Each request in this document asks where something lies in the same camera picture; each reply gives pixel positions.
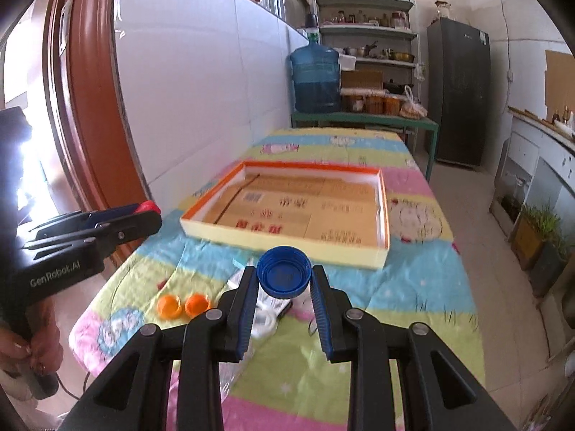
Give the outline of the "person's left hand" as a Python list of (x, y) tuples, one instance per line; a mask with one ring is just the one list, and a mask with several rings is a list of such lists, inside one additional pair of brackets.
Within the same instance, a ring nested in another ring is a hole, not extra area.
[(1, 326), (1, 369), (15, 372), (19, 364), (29, 366), (36, 374), (45, 376), (57, 372), (63, 363), (63, 346), (56, 324), (54, 301), (49, 298), (37, 306), (40, 327), (31, 340), (23, 339)]

